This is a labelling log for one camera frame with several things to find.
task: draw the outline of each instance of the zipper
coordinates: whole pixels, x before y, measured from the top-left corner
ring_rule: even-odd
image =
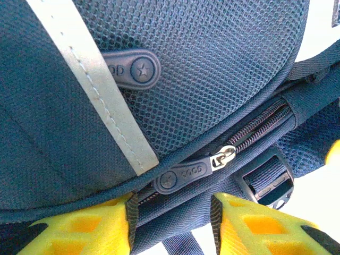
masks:
[[[223,145],[211,151],[209,156],[180,163],[154,180],[156,192],[143,198],[139,205],[159,194],[173,193],[195,180],[224,168],[238,153],[273,130],[290,112],[291,108],[285,99],[281,98],[275,101],[261,114],[229,137]]]

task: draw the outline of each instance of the metal zipper slider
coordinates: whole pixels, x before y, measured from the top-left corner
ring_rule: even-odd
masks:
[[[223,146],[218,153],[210,157],[212,171],[219,170],[225,167],[228,162],[236,156],[236,148],[232,145]]]
[[[213,171],[225,167],[236,156],[236,148],[223,146],[216,154],[171,168],[154,180],[153,185],[159,194],[173,193],[188,184],[208,176]]]

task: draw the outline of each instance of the yellow foam piece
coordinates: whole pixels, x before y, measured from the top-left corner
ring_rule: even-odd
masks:
[[[326,164],[340,166],[340,140],[337,140],[329,150]]]
[[[220,255],[329,255],[301,228],[313,223],[229,194],[215,197],[223,204]]]
[[[39,220],[48,227],[18,255],[127,255],[130,195],[90,208]]]

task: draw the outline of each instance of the black buckle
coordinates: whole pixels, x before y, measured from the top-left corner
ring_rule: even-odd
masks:
[[[254,189],[251,189],[251,187],[246,183],[244,177],[257,170],[273,157],[277,157],[279,159],[279,161],[285,166],[286,171],[261,191],[256,193]],[[292,169],[276,147],[270,147],[265,150],[254,160],[234,173],[233,177],[246,198],[277,210],[288,202],[294,189]]]

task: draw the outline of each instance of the reflective strip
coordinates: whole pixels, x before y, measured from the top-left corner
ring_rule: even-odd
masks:
[[[27,0],[137,175],[158,165],[71,0]]]

